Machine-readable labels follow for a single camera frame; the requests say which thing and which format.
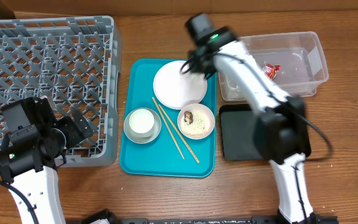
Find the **brown food scrap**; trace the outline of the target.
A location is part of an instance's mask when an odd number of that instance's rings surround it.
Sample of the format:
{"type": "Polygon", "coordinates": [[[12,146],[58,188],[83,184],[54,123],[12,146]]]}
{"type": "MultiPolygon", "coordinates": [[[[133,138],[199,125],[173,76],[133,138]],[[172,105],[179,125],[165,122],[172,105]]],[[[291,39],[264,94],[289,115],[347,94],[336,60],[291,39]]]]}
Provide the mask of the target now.
{"type": "Polygon", "coordinates": [[[186,124],[193,123],[193,113],[191,111],[185,111],[183,120],[186,124]]]}

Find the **pink bowl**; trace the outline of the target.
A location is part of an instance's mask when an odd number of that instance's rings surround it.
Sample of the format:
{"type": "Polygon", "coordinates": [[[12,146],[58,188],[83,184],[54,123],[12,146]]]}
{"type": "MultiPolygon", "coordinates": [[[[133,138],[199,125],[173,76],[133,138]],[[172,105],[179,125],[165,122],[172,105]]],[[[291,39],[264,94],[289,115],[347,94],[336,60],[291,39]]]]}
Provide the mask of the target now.
{"type": "Polygon", "coordinates": [[[178,115],[180,132],[190,139],[204,139],[215,127],[215,116],[205,105],[193,103],[185,106],[178,115]]]}

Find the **white cup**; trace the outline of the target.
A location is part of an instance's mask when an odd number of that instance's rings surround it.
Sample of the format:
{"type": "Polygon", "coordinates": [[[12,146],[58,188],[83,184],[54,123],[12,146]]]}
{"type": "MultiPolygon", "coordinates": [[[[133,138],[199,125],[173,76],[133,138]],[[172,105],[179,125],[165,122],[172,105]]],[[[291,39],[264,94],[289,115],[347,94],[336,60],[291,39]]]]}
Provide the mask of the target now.
{"type": "Polygon", "coordinates": [[[154,131],[155,118],[147,108],[134,110],[129,116],[129,126],[138,138],[148,138],[154,131]]]}

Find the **grey bowl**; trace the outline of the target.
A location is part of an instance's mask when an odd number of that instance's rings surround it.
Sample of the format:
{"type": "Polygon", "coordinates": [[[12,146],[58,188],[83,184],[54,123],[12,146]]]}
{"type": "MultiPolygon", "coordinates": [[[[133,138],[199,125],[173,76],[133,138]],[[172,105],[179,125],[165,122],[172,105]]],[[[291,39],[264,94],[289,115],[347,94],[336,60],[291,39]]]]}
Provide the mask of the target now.
{"type": "Polygon", "coordinates": [[[136,144],[147,144],[149,142],[152,142],[159,135],[161,127],[162,127],[162,122],[161,122],[159,115],[154,110],[152,110],[150,108],[147,108],[147,109],[152,112],[152,114],[155,118],[154,131],[153,131],[152,135],[148,138],[138,138],[131,131],[130,126],[129,126],[129,116],[132,113],[132,111],[127,115],[127,117],[124,120],[124,133],[129,140],[131,140],[132,142],[134,142],[136,144]]]}

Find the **white rice pile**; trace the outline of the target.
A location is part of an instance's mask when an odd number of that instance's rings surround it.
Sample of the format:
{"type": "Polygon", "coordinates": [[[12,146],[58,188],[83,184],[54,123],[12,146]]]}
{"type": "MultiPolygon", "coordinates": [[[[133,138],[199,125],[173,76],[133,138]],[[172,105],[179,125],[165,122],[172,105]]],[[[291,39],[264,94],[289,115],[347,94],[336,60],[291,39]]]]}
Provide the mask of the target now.
{"type": "Polygon", "coordinates": [[[183,117],[180,119],[180,129],[189,138],[203,138],[209,133],[211,127],[208,116],[200,110],[191,110],[193,113],[193,123],[186,124],[183,117]]]}

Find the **red snack wrapper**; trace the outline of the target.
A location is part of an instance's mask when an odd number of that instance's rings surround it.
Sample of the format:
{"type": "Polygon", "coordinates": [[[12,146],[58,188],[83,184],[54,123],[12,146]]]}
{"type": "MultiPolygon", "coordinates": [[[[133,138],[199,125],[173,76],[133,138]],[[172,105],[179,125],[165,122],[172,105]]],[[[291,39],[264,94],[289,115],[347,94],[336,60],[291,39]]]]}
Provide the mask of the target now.
{"type": "Polygon", "coordinates": [[[279,66],[279,65],[272,65],[272,64],[266,63],[263,66],[262,70],[266,74],[266,76],[268,76],[271,80],[273,80],[279,73],[280,68],[281,68],[281,66],[279,66]]]}

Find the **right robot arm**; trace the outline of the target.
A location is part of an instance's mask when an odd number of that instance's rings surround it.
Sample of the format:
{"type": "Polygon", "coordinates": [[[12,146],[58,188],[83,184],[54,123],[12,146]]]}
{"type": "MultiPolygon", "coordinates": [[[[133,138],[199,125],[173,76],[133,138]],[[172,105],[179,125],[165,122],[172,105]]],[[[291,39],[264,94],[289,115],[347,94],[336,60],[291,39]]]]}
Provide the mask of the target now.
{"type": "Polygon", "coordinates": [[[311,154],[304,101],[276,85],[228,27],[216,29],[203,13],[189,18],[185,27],[196,49],[181,73],[232,77],[254,113],[254,146],[269,161],[277,183],[278,222],[316,223],[304,172],[311,154]]]}

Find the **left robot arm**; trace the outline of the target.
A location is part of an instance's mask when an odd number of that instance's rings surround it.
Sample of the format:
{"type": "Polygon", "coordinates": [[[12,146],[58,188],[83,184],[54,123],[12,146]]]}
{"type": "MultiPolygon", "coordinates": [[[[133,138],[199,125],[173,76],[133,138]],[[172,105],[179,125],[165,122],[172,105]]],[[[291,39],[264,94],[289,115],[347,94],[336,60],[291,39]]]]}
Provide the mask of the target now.
{"type": "Polygon", "coordinates": [[[30,97],[1,109],[8,133],[0,145],[0,176],[23,223],[64,223],[55,159],[93,135],[78,109],[57,119],[47,98],[30,97]]]}

